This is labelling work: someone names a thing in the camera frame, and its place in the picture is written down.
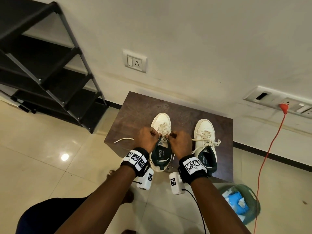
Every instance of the hand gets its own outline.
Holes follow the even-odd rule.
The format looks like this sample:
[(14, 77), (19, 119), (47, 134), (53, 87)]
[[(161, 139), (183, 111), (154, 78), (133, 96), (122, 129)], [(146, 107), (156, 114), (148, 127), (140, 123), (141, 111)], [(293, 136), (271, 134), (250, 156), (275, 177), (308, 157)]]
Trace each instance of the hand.
[(141, 147), (148, 153), (151, 153), (154, 150), (160, 136), (161, 134), (158, 133), (154, 128), (143, 127), (139, 130), (138, 135), (135, 137), (135, 148)]
[(192, 154), (192, 139), (189, 133), (184, 130), (173, 131), (170, 135), (166, 135), (166, 138), (170, 142), (172, 152), (179, 160)]

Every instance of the white wall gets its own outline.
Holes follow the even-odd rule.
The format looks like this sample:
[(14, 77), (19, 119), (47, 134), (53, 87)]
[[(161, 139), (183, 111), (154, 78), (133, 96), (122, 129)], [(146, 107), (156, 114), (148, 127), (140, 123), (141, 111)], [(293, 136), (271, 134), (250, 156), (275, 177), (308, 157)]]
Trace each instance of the white wall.
[[(38, 1), (60, 4), (109, 101), (134, 91), (230, 117), (235, 141), (267, 150), (282, 113), (244, 95), (261, 85), (312, 98), (312, 0)], [(70, 44), (55, 15), (28, 34)], [(123, 66), (123, 49), (148, 57), (146, 74)], [(312, 165), (312, 120), (285, 125), (271, 152)]]

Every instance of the red cable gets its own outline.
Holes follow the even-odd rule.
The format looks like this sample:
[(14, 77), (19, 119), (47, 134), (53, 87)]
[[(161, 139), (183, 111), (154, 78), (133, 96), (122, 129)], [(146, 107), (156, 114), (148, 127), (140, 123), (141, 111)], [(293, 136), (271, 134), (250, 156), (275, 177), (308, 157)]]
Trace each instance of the red cable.
[(259, 170), (259, 175), (258, 175), (258, 189), (257, 189), (257, 196), (256, 196), (256, 200), (257, 200), (257, 209), (256, 209), (256, 218), (255, 218), (255, 228), (254, 228), (253, 234), (255, 234), (255, 229), (256, 229), (256, 227), (257, 227), (257, 220), (258, 220), (258, 193), (259, 193), (259, 183), (260, 183), (260, 174), (261, 174), (261, 170), (262, 170), (262, 168), (263, 168), (264, 162), (266, 161), (266, 158), (267, 158), (267, 157), (269, 156), (269, 154), (270, 154), (270, 150), (271, 150), (272, 144), (273, 144), (274, 140), (276, 139), (276, 137), (278, 136), (279, 131), (280, 131), (281, 128), (282, 128), (282, 125), (283, 125), (283, 123), (284, 123), (284, 120), (285, 120), (285, 117), (286, 117), (286, 114), (287, 114), (287, 110), (288, 110), (288, 105), (286, 105), (286, 104), (280, 104), (279, 106), (280, 106), (280, 108), (282, 109), (282, 111), (283, 111), (283, 113), (284, 113), (284, 117), (283, 117), (283, 120), (282, 120), (282, 122), (281, 122), (281, 124), (280, 124), (280, 127), (279, 127), (279, 129), (278, 129), (278, 131), (277, 131), (277, 133), (276, 133), (274, 139), (272, 140), (272, 142), (271, 142), (271, 144), (270, 144), (269, 150), (268, 150), (266, 156), (264, 157), (263, 163), (262, 163), (262, 165), (261, 165), (261, 167), (260, 167), (260, 170)]

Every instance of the wristband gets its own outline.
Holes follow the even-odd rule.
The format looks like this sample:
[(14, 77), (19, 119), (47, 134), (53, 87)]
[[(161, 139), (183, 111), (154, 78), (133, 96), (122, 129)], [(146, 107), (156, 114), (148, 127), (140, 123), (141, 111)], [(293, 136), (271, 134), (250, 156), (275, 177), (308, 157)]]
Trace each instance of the wristband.
[(207, 169), (201, 164), (197, 157), (188, 155), (179, 161), (179, 174), (183, 183), (191, 184), (197, 178), (208, 177)]
[(129, 166), (135, 171), (135, 177), (142, 177), (150, 167), (149, 153), (140, 147), (134, 148), (122, 159), (120, 166)]

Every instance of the green bucket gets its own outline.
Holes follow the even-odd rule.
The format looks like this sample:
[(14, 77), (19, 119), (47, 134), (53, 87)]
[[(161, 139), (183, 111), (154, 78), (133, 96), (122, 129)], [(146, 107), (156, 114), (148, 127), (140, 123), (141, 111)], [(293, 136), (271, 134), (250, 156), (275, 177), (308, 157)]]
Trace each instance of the green bucket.
[(224, 186), (222, 188), (219, 188), (219, 192), (223, 194), (229, 189), (232, 189), (232, 193), (239, 191), (241, 193), (241, 196), (245, 198), (245, 202), (249, 210), (243, 214), (245, 216), (243, 224), (245, 225), (249, 224), (260, 213), (261, 208), (260, 208), (259, 200), (258, 201), (256, 200), (256, 195), (252, 191), (252, 189), (250, 189), (248, 186), (245, 186), (243, 184)]

